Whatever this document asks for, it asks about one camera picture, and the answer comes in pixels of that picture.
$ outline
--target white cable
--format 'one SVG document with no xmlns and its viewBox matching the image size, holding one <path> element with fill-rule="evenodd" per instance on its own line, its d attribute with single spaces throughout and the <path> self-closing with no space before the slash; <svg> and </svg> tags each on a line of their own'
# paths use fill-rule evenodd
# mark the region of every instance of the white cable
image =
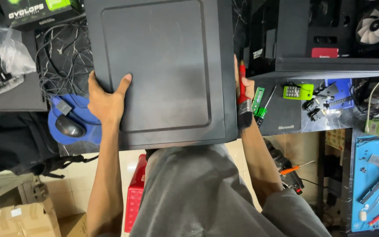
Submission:
<svg viewBox="0 0 379 237">
<path fill-rule="evenodd" d="M 372 99 L 372 95 L 374 94 L 374 91 L 375 89 L 379 86 L 379 82 L 376 84 L 376 86 L 372 89 L 371 91 L 371 94 L 369 95 L 369 99 L 368 99 L 368 115 L 366 116 L 366 127 L 365 127 L 365 131 L 366 132 L 369 132 L 369 115 L 370 115 L 370 112 L 371 112 L 371 99 Z"/>
</svg>

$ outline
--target orange screwdriver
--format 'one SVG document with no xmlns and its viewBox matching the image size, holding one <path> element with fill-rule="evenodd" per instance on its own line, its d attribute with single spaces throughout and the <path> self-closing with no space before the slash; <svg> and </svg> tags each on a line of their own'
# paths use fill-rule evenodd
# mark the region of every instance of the orange screwdriver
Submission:
<svg viewBox="0 0 379 237">
<path fill-rule="evenodd" d="M 280 171 L 280 174 L 281 174 L 281 175 L 287 175 L 288 173 L 290 173 L 290 172 L 292 172 L 292 171 L 299 170 L 299 168 L 301 168 L 301 167 L 304 166 L 304 165 L 306 165 L 306 164 L 296 165 L 296 166 L 294 166 L 294 167 L 292 167 L 292 168 L 289 168 L 289 169 L 286 169 L 286 170 L 282 170 L 282 171 Z"/>
</svg>

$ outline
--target black bag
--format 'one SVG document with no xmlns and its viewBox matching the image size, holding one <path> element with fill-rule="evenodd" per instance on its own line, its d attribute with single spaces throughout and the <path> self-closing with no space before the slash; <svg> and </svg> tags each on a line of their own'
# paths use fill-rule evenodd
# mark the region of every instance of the black bag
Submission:
<svg viewBox="0 0 379 237">
<path fill-rule="evenodd" d="M 0 172 L 11 170 L 16 175 L 33 173 L 64 178 L 51 172 L 97 158 L 61 157 L 58 143 L 49 132 L 48 112 L 0 112 Z"/>
</svg>

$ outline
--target red plastic chair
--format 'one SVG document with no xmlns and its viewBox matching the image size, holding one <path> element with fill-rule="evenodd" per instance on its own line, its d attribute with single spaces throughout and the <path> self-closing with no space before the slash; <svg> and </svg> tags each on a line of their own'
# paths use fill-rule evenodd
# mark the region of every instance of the red plastic chair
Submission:
<svg viewBox="0 0 379 237">
<path fill-rule="evenodd" d="M 131 179 L 130 186 L 127 193 L 127 205 L 125 209 L 125 223 L 124 231 L 131 232 L 131 228 L 137 218 L 140 209 L 141 197 L 143 197 L 144 181 L 141 179 L 146 174 L 146 155 L 141 154 L 137 163 L 136 170 L 133 178 Z"/>
</svg>

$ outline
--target mouse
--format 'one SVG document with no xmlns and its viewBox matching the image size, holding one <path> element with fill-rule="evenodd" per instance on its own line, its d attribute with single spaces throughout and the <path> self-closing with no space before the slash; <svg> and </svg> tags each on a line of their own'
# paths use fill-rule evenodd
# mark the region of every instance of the mouse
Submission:
<svg viewBox="0 0 379 237">
<path fill-rule="evenodd" d="M 83 126 L 63 114 L 56 119 L 55 127 L 60 133 L 68 137 L 82 137 L 86 133 L 86 129 Z"/>
</svg>

